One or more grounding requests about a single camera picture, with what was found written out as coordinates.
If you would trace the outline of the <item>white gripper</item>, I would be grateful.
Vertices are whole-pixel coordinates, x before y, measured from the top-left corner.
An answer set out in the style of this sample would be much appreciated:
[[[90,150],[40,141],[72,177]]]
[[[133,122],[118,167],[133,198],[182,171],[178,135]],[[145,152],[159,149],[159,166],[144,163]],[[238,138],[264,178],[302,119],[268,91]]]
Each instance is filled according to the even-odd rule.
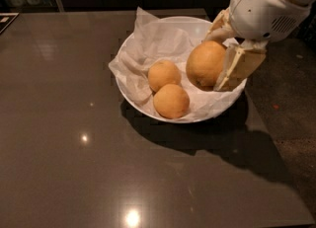
[[[226,92],[238,87],[265,60],[267,40],[286,38],[310,11],[311,0],[230,0],[229,9],[216,16],[204,41],[223,43],[236,35],[245,40],[227,48],[214,90]]]

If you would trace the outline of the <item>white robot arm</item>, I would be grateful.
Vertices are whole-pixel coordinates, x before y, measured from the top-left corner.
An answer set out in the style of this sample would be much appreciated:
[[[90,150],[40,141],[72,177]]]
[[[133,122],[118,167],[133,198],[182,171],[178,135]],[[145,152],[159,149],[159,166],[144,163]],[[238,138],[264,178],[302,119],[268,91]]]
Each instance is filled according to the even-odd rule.
[[[232,91],[265,60],[266,46],[280,41],[310,14],[315,0],[230,0],[209,27],[205,38],[224,42],[240,38],[225,52],[215,91]]]

